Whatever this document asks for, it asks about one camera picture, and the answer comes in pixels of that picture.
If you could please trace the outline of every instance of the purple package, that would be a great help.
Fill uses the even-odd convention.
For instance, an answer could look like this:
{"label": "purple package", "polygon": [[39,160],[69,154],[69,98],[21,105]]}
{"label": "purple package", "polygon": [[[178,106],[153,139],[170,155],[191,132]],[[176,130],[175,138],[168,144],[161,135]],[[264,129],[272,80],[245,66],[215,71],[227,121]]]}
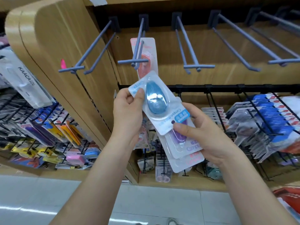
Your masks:
{"label": "purple package", "polygon": [[[182,122],[182,124],[187,125],[187,120],[184,120]],[[172,129],[173,131],[173,135],[175,136],[176,140],[178,143],[184,143],[186,140],[186,136],[181,135],[180,133],[178,133],[176,130]]]}

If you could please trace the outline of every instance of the blue correction tape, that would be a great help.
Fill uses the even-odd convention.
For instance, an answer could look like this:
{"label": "blue correction tape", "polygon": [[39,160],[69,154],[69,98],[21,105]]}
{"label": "blue correction tape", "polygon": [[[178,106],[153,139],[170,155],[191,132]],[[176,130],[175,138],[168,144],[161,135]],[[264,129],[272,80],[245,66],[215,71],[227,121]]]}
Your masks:
{"label": "blue correction tape", "polygon": [[146,100],[153,114],[162,114],[167,110],[166,97],[154,81],[149,81],[146,85]]}

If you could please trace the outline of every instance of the pink tag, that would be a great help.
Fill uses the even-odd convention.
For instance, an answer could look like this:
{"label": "pink tag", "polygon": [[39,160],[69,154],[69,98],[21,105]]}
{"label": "pink tag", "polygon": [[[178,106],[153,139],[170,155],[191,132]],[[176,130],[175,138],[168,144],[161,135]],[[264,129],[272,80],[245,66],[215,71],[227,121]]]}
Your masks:
{"label": "pink tag", "polygon": [[62,69],[66,69],[66,68],[67,68],[66,62],[65,62],[64,59],[62,59],[62,60],[60,61],[60,67],[61,67]]}

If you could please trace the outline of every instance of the hand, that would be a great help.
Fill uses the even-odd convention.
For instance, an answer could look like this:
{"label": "hand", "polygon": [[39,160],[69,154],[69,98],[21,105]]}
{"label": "hand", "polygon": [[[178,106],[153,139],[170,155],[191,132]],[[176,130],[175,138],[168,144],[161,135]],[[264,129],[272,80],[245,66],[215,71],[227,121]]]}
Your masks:
{"label": "hand", "polygon": [[183,102],[182,104],[195,118],[196,128],[181,123],[174,123],[173,128],[180,134],[197,140],[203,148],[201,152],[205,159],[221,166],[224,161],[241,151],[200,109],[190,103]]}
{"label": "hand", "polygon": [[137,91],[135,98],[130,95],[128,88],[123,88],[114,101],[112,137],[114,140],[125,140],[124,143],[128,144],[131,149],[139,139],[139,130],[143,121],[144,99],[145,92],[142,88]]}

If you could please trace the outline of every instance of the blue label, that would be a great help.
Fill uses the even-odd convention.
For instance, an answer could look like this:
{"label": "blue label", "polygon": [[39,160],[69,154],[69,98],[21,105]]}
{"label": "blue label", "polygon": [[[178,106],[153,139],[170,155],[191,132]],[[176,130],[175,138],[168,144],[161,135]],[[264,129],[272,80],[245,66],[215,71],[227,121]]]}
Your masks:
{"label": "blue label", "polygon": [[182,123],[184,120],[188,119],[190,117],[190,113],[184,109],[182,112],[180,112],[178,115],[174,117],[176,122]]}

